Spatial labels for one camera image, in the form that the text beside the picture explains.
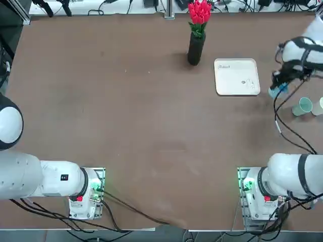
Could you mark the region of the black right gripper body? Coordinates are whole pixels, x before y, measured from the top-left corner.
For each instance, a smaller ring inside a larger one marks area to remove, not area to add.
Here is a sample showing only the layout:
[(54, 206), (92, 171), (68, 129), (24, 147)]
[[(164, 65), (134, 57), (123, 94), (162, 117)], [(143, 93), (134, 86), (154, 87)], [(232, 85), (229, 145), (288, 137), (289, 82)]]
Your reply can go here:
[(279, 70), (279, 81), (307, 80), (311, 76), (311, 69), (306, 64), (306, 61), (301, 60), (283, 62)]

